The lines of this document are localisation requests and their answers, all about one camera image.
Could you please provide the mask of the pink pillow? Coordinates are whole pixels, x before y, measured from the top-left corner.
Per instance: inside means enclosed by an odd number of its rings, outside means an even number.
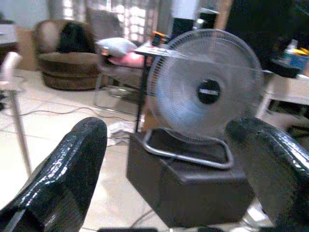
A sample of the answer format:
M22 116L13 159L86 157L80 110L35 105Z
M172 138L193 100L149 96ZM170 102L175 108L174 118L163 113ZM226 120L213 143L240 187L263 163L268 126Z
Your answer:
M144 64L145 56L136 54L135 52L129 52L123 57L111 56L108 61L114 65L124 66L129 68L142 68Z

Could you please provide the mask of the crumpled white paper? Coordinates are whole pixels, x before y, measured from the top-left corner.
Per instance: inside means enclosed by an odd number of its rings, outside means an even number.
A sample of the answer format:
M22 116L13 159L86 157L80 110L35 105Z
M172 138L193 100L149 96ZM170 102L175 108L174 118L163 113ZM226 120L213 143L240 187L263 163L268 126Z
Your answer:
M135 131L135 122L121 121L107 126L107 146L128 144L130 134Z

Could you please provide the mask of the black garment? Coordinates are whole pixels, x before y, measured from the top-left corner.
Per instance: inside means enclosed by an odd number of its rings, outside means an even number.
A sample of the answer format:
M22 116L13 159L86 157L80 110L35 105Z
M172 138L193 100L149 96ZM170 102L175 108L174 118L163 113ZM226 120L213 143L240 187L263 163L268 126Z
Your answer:
M94 53L93 45L80 24L68 22L60 33L56 51L59 53Z

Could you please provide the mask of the tan cardboard box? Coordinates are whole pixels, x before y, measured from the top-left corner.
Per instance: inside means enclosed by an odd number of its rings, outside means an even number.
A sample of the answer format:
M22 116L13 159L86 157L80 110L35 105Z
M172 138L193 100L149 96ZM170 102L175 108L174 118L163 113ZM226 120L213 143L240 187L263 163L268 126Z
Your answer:
M22 56L18 68L26 71L36 71L38 65L33 40L33 31L21 26L16 26L15 29L18 42L18 53Z

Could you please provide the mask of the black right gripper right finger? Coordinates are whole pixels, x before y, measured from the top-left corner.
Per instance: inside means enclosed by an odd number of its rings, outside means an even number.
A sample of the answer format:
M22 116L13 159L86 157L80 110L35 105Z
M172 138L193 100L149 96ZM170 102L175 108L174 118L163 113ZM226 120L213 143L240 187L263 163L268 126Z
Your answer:
M309 151L286 132L255 117L231 120L225 134L274 224L269 232L309 232Z

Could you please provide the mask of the chrome frame chair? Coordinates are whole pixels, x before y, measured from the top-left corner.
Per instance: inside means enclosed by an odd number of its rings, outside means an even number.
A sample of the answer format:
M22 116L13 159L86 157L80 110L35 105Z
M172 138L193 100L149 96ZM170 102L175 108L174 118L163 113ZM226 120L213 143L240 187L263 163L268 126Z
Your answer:
M127 102L138 102L143 67L140 69L114 65L108 61L108 58L111 57L108 54L108 48L100 48L96 45L96 41L101 39L113 37L125 38L124 29L115 14L104 10L89 9L86 15L88 16L87 21L92 29L96 54L98 55L99 74L95 85L93 104L103 110L137 116L138 111L134 107L126 112L99 105L102 82L105 82L106 91L109 95L121 98ZM141 45L138 41L131 42L137 47Z

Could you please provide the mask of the small black side table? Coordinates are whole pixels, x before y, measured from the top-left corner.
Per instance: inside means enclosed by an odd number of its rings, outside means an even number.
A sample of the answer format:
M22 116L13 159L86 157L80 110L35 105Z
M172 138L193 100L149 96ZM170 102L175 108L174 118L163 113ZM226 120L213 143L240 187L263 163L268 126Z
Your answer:
M148 73L149 73L149 66L147 65L147 58L152 57L156 58L159 57L170 57L174 55L174 49L170 48L168 44L161 45L159 47L151 46L148 44L143 44L142 46L138 47L134 50L134 52L138 55L142 55L144 57L143 61L143 69L142 69L142 75L141 75L141 81L140 81L140 90L139 90L139 96L138 96L138 113L137 113L137 119L136 119L136 125L135 125L135 132L138 132L139 125L140 125L140 116L142 113L142 107L145 103L145 96L147 92L147 79L148 79Z

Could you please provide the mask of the white table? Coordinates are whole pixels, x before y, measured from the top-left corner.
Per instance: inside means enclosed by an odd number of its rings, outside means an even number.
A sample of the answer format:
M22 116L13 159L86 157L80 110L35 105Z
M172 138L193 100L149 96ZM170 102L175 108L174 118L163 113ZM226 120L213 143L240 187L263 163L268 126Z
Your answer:
M272 100L296 103L309 107L309 77L298 74L296 78L273 74L262 88L262 101L256 117L261 119Z

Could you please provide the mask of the large black box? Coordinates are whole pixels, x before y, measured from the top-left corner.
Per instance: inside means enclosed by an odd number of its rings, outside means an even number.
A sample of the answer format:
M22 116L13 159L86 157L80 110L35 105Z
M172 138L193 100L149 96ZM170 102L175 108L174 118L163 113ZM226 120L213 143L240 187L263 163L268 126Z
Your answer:
M242 168L219 170L147 152L144 134L129 138L126 176L169 227L239 221L254 198Z

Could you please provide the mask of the orange and black device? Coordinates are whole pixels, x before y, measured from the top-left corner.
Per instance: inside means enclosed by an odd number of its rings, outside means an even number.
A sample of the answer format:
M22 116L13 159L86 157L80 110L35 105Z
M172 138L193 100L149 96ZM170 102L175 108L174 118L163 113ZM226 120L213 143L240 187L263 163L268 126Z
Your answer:
M151 35L151 45L159 47L162 44L169 42L169 36L158 31L153 31Z

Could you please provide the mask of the clear plastic bottle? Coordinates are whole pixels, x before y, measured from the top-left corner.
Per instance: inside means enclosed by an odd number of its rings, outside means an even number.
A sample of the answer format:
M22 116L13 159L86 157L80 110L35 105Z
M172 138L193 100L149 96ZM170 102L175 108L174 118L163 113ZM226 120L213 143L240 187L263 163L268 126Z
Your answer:
M289 45L286 47L283 53L283 62L285 64L290 64L292 56L295 54L295 49L297 49L298 41L292 39Z

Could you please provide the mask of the window with lattice grille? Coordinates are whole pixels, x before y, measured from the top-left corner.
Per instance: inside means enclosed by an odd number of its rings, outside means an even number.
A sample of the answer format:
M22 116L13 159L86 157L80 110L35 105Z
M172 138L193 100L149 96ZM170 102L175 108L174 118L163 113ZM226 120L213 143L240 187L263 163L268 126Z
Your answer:
M52 19L86 22L87 10L115 14L127 39L144 42L153 31L168 34L172 0L47 0Z

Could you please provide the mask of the white-handled purple broom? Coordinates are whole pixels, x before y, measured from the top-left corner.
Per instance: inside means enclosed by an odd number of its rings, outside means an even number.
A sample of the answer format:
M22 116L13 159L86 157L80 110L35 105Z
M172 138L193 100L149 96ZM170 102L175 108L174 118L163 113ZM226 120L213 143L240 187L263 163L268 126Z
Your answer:
M28 148L26 139L24 136L24 128L21 121L19 105L17 101L17 90L13 84L14 71L21 61L22 57L17 52L8 52L4 62L0 68L0 90L7 91L9 94L9 99L12 106L13 119L15 124L15 129L17 132L18 143L22 153L22 159L24 162L25 170L27 176L30 177L32 170L30 159L28 155Z

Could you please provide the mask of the grey floor fan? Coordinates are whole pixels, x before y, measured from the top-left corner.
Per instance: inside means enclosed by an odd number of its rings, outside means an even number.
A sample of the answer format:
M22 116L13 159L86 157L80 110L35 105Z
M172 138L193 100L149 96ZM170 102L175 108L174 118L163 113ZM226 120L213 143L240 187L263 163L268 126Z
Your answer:
M225 142L225 127L241 116L255 116L263 85L263 70L252 48L238 36L219 29L185 32L168 43L150 69L147 94L159 129L190 146L220 144L226 162L195 158L149 144L150 153L221 170L233 167Z

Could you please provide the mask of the blue and yellow carton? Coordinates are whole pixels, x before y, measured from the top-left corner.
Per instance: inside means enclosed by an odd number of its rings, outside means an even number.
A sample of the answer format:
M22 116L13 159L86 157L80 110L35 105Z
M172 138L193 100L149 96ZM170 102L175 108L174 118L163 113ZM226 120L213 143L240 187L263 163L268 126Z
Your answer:
M298 68L300 71L304 71L309 62L309 50L305 48L293 48L291 51L292 53L288 64L292 67Z

